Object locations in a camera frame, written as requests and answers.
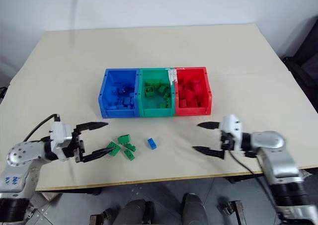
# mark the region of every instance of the lego brick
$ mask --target lego brick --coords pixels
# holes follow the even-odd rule
[[[160,87],[160,79],[149,78],[145,81],[146,86],[153,86],[155,89]]]
[[[155,95],[155,90],[153,86],[146,86],[145,87],[145,95],[146,97],[151,97]]]
[[[194,92],[189,90],[189,89],[187,89],[185,92],[186,92],[185,99],[187,99],[187,101],[192,101],[194,99],[194,96],[195,96]]]
[[[193,89],[195,91],[195,94],[197,94],[197,95],[201,95],[203,93],[203,88],[200,84],[195,84],[193,86]]]
[[[160,87],[159,87],[159,89],[158,89],[158,93],[159,94],[164,94],[164,91],[165,91],[165,86],[164,85],[161,85]]]
[[[109,154],[112,156],[115,156],[118,153],[118,151],[120,151],[120,146],[114,142],[110,142],[107,148],[111,148],[111,147],[115,147],[115,149],[113,149]]]
[[[129,149],[125,150],[124,153],[125,153],[125,155],[127,156],[127,158],[129,160],[133,160],[135,158],[134,155],[132,154],[132,152]]]
[[[147,141],[148,141],[148,144],[150,145],[150,148],[152,150],[157,148],[157,145],[155,144],[155,142],[154,142],[154,140],[152,138],[149,138]]]
[[[166,108],[171,108],[171,98],[167,98],[167,103],[165,104]]]
[[[187,101],[188,107],[198,107],[198,102],[196,100]]]
[[[164,99],[167,99],[167,98],[170,98],[171,97],[171,93],[170,92],[165,92],[165,94],[164,94],[164,96],[163,96],[163,98]]]
[[[185,88],[187,88],[188,90],[190,91],[194,91],[194,84],[192,81],[188,81],[185,85],[184,85]]]
[[[165,87],[171,87],[171,84],[170,83],[161,83],[160,85],[163,85]]]
[[[186,100],[180,100],[180,107],[187,107],[187,101]]]
[[[184,84],[184,78],[182,77],[177,77],[178,78],[178,86],[181,86],[182,84]]]
[[[118,98],[118,105],[122,105],[123,104],[124,99],[122,97]]]
[[[193,84],[200,84],[201,83],[201,81],[200,80],[197,80],[197,79],[195,79],[194,81],[193,81]]]
[[[129,142],[130,142],[130,135],[129,135],[129,134],[120,136],[120,137],[118,138],[118,143],[119,143],[119,144],[124,145],[124,144],[127,144],[127,143],[129,143]]]
[[[127,92],[127,90],[128,90],[127,86],[119,86],[119,87],[117,87],[117,93],[119,95],[125,94]]]
[[[133,152],[135,152],[135,151],[136,151],[136,147],[135,147],[135,146],[133,146],[133,145],[132,145],[132,144],[130,144],[130,143],[125,144],[125,147],[126,147],[126,148],[128,148],[128,149],[130,149],[130,150],[132,150]]]
[[[179,91],[178,93],[179,93],[179,99],[180,99],[180,100],[184,100],[185,97],[186,97],[185,90],[181,90],[181,91]]]
[[[118,95],[118,92],[117,92],[117,88],[116,87],[112,87],[113,89],[111,90],[111,94],[112,95]]]
[[[130,98],[124,97],[124,105],[129,105],[129,104],[130,104]]]

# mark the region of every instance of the gray floor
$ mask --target gray floor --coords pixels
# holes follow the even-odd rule
[[[155,203],[155,222],[181,225],[180,205],[185,193],[196,193],[204,202],[211,225],[236,225],[235,214],[223,217],[217,205],[224,200],[241,200],[248,225],[279,224],[265,194],[254,179],[231,184],[225,178],[165,181],[105,187],[98,196],[65,193],[37,211],[28,225],[88,225],[89,216],[123,207],[143,198]]]

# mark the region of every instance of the table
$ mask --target table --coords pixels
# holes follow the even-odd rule
[[[101,118],[98,94],[106,68],[207,67],[211,116]],[[236,114],[245,132],[276,130],[301,168],[316,167],[318,115],[254,24],[46,32],[12,79],[0,105],[0,170],[9,148],[52,113],[64,123],[106,121],[83,133],[87,153],[130,134],[133,161],[118,154],[89,163],[43,166],[37,190],[247,174],[229,156],[204,156],[192,146],[219,149],[218,131],[196,127]],[[32,138],[48,135],[50,123]],[[147,147],[153,138],[156,150]],[[254,159],[238,158],[253,171]]]

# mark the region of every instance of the blue lego brick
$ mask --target blue lego brick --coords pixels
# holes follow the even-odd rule
[[[157,145],[155,144],[154,140],[152,138],[149,138],[148,139],[148,144],[150,145],[150,148],[152,150],[156,149],[157,148]]]
[[[124,97],[124,105],[129,105],[129,104],[130,104],[130,98]]]
[[[102,118],[139,117],[139,69],[107,69],[98,103]]]

